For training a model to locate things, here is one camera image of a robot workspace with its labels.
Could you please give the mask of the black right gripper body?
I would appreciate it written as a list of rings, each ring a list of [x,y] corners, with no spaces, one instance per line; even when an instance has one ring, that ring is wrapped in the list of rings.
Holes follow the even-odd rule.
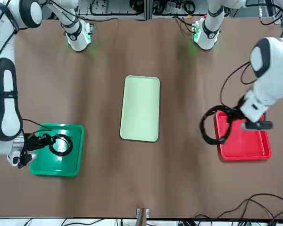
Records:
[[[24,134],[24,147],[23,151],[34,151],[40,149],[41,145],[39,144],[39,139],[34,133],[25,133]]]

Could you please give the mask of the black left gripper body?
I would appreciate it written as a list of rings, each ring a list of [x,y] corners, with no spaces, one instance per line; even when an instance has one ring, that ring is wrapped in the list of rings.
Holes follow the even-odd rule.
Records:
[[[228,123],[232,123],[233,121],[236,120],[243,120],[246,119],[246,116],[244,115],[244,113],[240,110],[240,108],[242,107],[242,105],[245,102],[245,98],[244,96],[242,96],[237,105],[234,108],[231,108],[229,110],[229,112],[227,113],[227,122]]]

